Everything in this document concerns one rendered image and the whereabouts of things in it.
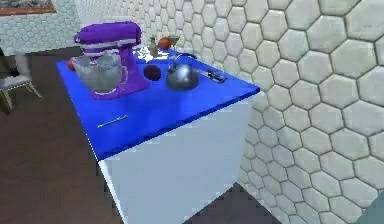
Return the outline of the small brown bottle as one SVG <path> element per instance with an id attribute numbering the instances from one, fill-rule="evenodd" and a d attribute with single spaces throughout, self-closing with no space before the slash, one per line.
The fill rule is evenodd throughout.
<path id="1" fill-rule="evenodd" d="M 154 36 L 150 38 L 149 51 L 152 57 L 158 56 L 158 45 L 156 43 L 156 38 Z"/>

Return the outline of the purple stand mixer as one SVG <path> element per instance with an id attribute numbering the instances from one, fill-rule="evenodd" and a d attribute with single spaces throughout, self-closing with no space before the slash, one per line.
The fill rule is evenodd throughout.
<path id="1" fill-rule="evenodd" d="M 73 66 L 94 99 L 111 100 L 149 88 L 133 56 L 133 47 L 141 43 L 141 29 L 136 23 L 87 25 L 73 41 L 83 53 L 73 59 Z"/>

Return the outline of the silver kettle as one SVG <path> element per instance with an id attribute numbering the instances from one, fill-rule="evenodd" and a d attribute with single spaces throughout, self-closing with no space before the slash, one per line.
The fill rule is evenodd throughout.
<path id="1" fill-rule="evenodd" d="M 199 75 L 192 65 L 179 63 L 181 57 L 196 59 L 196 56 L 190 53 L 172 56 L 172 64 L 167 68 L 166 85 L 175 91 L 192 90 L 199 85 Z"/>

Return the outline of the silver knife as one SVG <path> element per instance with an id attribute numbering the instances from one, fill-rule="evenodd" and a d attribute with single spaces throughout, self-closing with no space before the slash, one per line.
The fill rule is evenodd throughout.
<path id="1" fill-rule="evenodd" d="M 117 118 L 115 118 L 115 119 L 112 119 L 112 120 L 110 120 L 110 121 L 106 121 L 106 122 L 103 122 L 103 123 L 101 123 L 101 124 L 98 124 L 98 125 L 97 125 L 97 128 L 105 127 L 105 126 L 107 126 L 107 125 L 116 123 L 116 122 L 121 121 L 121 120 L 124 120 L 124 119 L 126 119 L 126 118 L 128 118 L 128 115 L 119 116 L 119 117 L 117 117 Z"/>

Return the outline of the dark red round fruit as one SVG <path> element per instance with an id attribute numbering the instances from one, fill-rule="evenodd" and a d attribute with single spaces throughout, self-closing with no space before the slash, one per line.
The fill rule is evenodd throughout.
<path id="1" fill-rule="evenodd" d="M 144 76 L 151 81 L 159 81 L 162 76 L 160 68 L 156 65 L 147 65 L 143 72 Z"/>

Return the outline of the white cabinet with blue worktop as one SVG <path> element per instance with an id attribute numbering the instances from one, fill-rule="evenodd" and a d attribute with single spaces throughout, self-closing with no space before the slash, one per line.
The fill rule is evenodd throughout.
<path id="1" fill-rule="evenodd" d="M 124 224 L 183 224 L 235 183 L 259 87 L 226 74 L 173 91 L 160 78 L 95 100 L 66 62 L 57 68 Z"/>

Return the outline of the black and silver utensil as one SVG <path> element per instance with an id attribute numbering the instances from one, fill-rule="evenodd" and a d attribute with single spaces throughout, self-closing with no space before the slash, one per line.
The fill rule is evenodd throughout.
<path id="1" fill-rule="evenodd" d="M 218 74 L 212 70 L 206 70 L 206 71 L 200 70 L 200 74 L 209 78 L 212 81 L 215 81 L 218 84 L 225 83 L 227 80 L 226 77 L 224 77 L 224 76 L 222 76 L 222 75 L 220 75 L 220 74 Z"/>

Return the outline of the red tomato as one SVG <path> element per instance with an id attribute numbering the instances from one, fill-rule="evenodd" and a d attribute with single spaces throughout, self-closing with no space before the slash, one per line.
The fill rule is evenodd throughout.
<path id="1" fill-rule="evenodd" d="M 172 43 L 168 37 L 162 37 L 158 41 L 158 47 L 162 50 L 168 50 L 172 46 Z"/>

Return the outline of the grey chair with wooden legs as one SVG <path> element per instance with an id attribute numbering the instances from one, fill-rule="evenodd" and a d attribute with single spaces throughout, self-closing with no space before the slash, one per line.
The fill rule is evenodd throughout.
<path id="1" fill-rule="evenodd" d="M 5 101 L 5 105 L 9 111 L 13 110 L 13 104 L 9 92 L 13 89 L 26 87 L 38 97 L 42 95 L 37 91 L 32 83 L 32 75 L 28 65 L 27 56 L 22 52 L 15 53 L 15 64 L 19 75 L 8 76 L 0 79 L 0 97 Z"/>

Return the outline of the framed picture with brown frame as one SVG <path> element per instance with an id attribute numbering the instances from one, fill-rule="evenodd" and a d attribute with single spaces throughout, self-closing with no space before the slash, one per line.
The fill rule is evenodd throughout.
<path id="1" fill-rule="evenodd" d="M 0 16 L 55 12 L 52 0 L 0 0 Z"/>

